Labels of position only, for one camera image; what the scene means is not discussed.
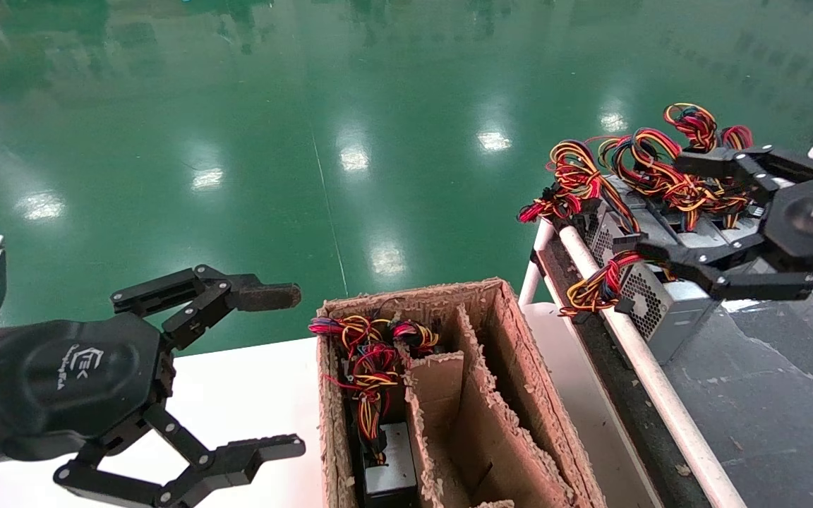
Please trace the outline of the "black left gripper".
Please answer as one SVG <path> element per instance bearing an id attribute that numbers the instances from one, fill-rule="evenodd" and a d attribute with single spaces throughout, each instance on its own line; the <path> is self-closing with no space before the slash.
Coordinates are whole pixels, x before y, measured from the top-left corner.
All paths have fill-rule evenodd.
<path id="1" fill-rule="evenodd" d="M 113 293 L 121 315 L 107 320 L 1 328 L 0 460 L 80 450 L 54 474 L 56 485 L 120 507 L 195 507 L 217 490 L 249 485 L 264 463 L 303 456 L 306 443 L 282 435 L 207 449 L 164 408 L 175 377 L 170 350 L 183 351 L 235 310 L 284 310 L 301 300 L 296 283 L 197 265 Z M 141 319 L 172 308 L 162 333 Z M 186 461 L 178 477 L 161 485 L 99 469 L 149 430 Z"/>

